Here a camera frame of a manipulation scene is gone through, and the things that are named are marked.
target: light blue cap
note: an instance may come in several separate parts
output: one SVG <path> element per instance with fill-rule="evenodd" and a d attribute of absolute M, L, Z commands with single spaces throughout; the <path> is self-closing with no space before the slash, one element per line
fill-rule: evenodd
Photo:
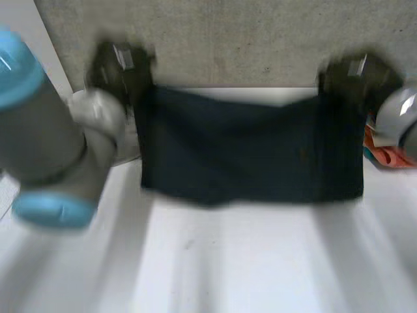
<path fill-rule="evenodd" d="M 45 77 L 42 65 L 20 36 L 0 28 L 0 112 L 24 103 Z"/>
<path fill-rule="evenodd" d="M 36 226 L 82 229 L 93 219 L 96 205 L 65 194 L 22 192 L 13 201 L 12 213 Z"/>

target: orange object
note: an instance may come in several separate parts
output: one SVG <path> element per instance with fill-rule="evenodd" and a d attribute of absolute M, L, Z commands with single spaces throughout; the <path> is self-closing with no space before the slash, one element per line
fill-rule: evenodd
<path fill-rule="evenodd" d="M 375 159 L 383 166 L 390 168 L 415 168 L 417 164 L 407 158 L 398 147 L 375 147 L 373 145 L 372 130 L 365 126 L 364 147 L 371 151 Z"/>

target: dark navy cloth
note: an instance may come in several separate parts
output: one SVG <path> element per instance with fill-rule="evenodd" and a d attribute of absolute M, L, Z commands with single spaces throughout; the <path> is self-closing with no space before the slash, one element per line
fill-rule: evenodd
<path fill-rule="evenodd" d="M 143 188 L 201 205 L 363 193 L 366 117 L 342 100 L 319 95 L 273 107 L 154 86 L 134 109 Z"/>

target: concrete wall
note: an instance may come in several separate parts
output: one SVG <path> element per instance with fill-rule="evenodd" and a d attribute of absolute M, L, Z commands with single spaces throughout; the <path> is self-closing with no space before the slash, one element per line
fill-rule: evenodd
<path fill-rule="evenodd" d="M 153 44 L 158 77 L 313 85 L 329 55 L 376 42 L 417 73 L 415 0 L 35 0 L 74 90 L 101 27 Z"/>

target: white table surface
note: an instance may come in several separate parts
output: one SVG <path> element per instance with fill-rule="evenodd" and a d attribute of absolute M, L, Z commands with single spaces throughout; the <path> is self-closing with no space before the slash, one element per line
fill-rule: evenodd
<path fill-rule="evenodd" d="M 314 89 L 204 89 L 285 102 Z M 0 221 L 0 312 L 415 313 L 417 172 L 364 160 L 363 199 L 234 203 L 213 211 L 139 187 L 138 161 L 112 169 L 80 234 Z M 17 190 L 3 179 L 2 191 Z M 1 205 L 10 203 L 2 197 Z"/>

